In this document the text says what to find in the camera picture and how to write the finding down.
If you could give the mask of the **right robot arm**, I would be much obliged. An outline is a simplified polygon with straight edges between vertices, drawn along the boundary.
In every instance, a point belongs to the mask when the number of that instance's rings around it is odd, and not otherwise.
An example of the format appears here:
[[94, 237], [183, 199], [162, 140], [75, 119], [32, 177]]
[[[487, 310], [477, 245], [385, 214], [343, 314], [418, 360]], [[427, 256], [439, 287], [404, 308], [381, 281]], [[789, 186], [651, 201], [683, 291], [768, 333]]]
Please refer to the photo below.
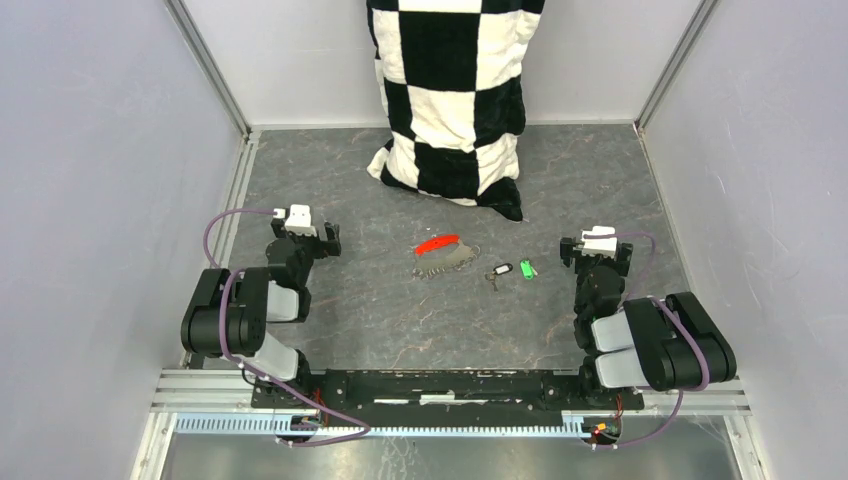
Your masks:
[[734, 379], [735, 353], [694, 293], [636, 298], [627, 288], [630, 237], [597, 227], [560, 241], [576, 274], [575, 340], [587, 354], [580, 400], [602, 408], [626, 388], [703, 390]]

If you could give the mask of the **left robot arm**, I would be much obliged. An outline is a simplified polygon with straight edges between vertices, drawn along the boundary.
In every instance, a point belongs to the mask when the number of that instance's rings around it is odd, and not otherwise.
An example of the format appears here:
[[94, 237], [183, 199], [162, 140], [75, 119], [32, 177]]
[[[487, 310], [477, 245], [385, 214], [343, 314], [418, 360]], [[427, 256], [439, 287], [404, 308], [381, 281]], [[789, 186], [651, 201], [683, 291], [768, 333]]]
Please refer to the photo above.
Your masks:
[[306, 405], [314, 394], [314, 381], [305, 355], [288, 347], [268, 331], [271, 324], [303, 323], [312, 296], [307, 287], [317, 260], [341, 255], [340, 227], [324, 224], [326, 236], [295, 233], [282, 220], [271, 222], [275, 239], [265, 250], [267, 264], [249, 267], [224, 292], [231, 271], [204, 270], [195, 287], [180, 327], [183, 348], [207, 358], [223, 356], [219, 336], [220, 307], [225, 305], [225, 337], [230, 354], [246, 361], [265, 376], [278, 378], [275, 392], [290, 407]]

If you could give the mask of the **green key tag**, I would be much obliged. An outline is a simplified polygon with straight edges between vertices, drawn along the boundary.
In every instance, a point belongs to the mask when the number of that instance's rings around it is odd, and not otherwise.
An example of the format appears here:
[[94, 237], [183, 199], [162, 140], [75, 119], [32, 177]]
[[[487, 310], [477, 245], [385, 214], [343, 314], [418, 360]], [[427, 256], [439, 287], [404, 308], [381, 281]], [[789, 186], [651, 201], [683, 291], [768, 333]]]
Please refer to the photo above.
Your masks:
[[537, 276], [537, 272], [529, 259], [520, 261], [520, 269], [523, 277], [527, 280], [532, 280]]

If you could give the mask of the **red key tag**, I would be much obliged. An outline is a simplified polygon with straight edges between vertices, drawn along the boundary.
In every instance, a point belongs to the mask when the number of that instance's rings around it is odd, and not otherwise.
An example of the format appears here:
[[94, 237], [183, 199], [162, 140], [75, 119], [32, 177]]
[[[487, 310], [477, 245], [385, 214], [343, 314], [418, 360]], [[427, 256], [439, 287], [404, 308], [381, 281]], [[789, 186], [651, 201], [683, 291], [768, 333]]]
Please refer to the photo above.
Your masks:
[[459, 241], [460, 237], [456, 234], [436, 236], [416, 246], [414, 253], [416, 256], [422, 256], [446, 246], [458, 244]]

